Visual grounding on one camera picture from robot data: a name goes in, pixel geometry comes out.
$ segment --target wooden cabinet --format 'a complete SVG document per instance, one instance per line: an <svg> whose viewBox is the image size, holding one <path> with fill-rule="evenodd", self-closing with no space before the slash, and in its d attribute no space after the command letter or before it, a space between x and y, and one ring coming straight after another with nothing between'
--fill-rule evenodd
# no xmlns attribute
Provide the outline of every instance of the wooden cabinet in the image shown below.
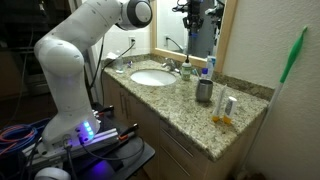
<svg viewBox="0 0 320 180"><path fill-rule="evenodd" d="M164 121L160 122L160 148L160 179L204 178L207 158Z"/></svg>
<svg viewBox="0 0 320 180"><path fill-rule="evenodd" d="M222 158L213 163L166 120L161 120L109 75L105 76L105 102L114 105L116 118L124 124L138 123L139 135L155 149L155 157L144 166L152 180L229 179L244 158L262 119L262 116L258 118Z"/></svg>

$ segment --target bathroom vanity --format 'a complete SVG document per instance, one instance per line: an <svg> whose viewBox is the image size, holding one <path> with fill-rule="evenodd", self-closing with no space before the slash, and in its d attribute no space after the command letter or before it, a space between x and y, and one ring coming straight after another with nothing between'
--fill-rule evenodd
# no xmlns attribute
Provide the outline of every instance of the bathroom vanity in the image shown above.
<svg viewBox="0 0 320 180"><path fill-rule="evenodd" d="M123 74L111 68L103 75L105 106L114 105L115 116L126 125L138 123L138 133L152 146L155 157L144 166L151 179L227 179L235 173L266 111L268 101L227 88L238 100L232 125L214 123L211 113L223 87L214 83L211 102L195 100L197 77L165 86L146 86L130 76L142 69L167 71L152 60L134 63Z"/></svg>

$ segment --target white sink basin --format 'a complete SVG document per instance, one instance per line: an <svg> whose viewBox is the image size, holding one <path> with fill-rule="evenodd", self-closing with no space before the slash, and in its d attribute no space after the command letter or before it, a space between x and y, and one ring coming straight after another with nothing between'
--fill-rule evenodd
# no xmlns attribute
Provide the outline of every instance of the white sink basin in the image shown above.
<svg viewBox="0 0 320 180"><path fill-rule="evenodd" d="M155 69L138 70L131 75L131 79L147 86L165 86L176 81L174 75Z"/></svg>

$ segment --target countertop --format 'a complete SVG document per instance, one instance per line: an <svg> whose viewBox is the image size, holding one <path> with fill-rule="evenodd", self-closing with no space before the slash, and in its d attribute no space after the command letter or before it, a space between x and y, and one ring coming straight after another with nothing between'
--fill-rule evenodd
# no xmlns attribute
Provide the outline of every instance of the countertop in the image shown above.
<svg viewBox="0 0 320 180"><path fill-rule="evenodd" d="M111 68L105 72L120 83L125 89L147 104L167 123L180 131L209 160L215 162L226 152L241 134L259 117L268 105L268 101L227 88L222 102L220 116L228 96L238 100L237 111L233 122L227 125L222 121L211 121L211 113L216 106L221 84L214 83L211 102L199 103L195 99L198 78L191 76L190 81L183 81L178 73L175 83L167 86L145 86L130 79L132 73L139 69L160 69L161 64L152 60L134 63L132 68L126 68L123 74L118 74Z"/></svg>

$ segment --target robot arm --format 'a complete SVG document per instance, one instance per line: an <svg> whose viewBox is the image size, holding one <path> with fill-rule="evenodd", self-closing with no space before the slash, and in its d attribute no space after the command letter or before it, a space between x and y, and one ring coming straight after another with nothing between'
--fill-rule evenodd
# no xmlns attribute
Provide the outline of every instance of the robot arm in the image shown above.
<svg viewBox="0 0 320 180"><path fill-rule="evenodd" d="M38 151L48 157L61 148L63 137L90 142L99 130L84 80L82 52L94 45L114 24L133 30L152 19L148 0L88 0L35 45L35 55L57 106L57 115L42 133Z"/></svg>

